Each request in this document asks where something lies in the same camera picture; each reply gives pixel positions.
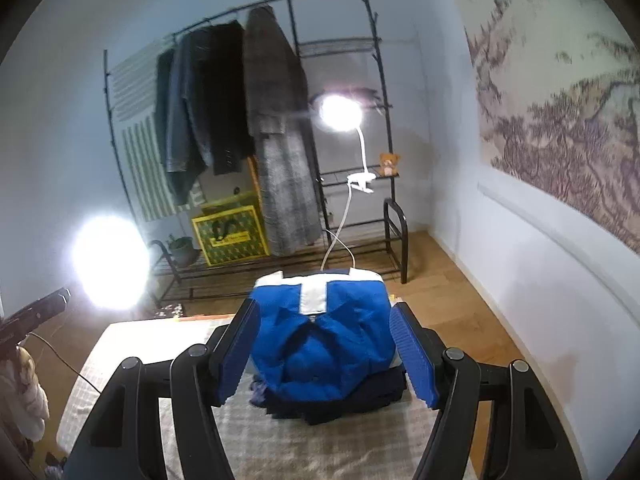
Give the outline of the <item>left hand in white glove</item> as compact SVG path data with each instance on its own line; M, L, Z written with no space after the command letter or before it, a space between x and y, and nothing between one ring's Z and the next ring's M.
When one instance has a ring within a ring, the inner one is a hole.
M22 438L40 441L50 417L49 401L30 353L16 346L1 361L1 417Z

